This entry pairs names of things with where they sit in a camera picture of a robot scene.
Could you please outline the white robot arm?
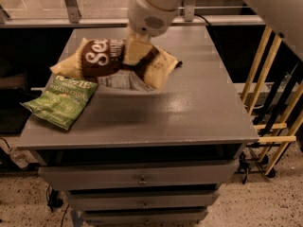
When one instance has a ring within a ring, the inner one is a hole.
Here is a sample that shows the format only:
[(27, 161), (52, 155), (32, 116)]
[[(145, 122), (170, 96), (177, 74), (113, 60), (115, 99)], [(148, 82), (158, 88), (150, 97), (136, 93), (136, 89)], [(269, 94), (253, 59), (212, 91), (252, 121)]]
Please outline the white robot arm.
[[(132, 31), (156, 37), (164, 34), (176, 17), (182, 0), (129, 0)], [(283, 42), (303, 60), (303, 0), (243, 0)]]

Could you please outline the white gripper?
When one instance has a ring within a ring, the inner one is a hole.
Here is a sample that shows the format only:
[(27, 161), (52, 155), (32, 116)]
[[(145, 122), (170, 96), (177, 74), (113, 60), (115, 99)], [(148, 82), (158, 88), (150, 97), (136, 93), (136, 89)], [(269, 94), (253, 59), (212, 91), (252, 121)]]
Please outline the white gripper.
[(130, 0), (123, 63), (136, 66), (153, 59), (151, 37), (165, 33), (176, 16), (179, 0)]

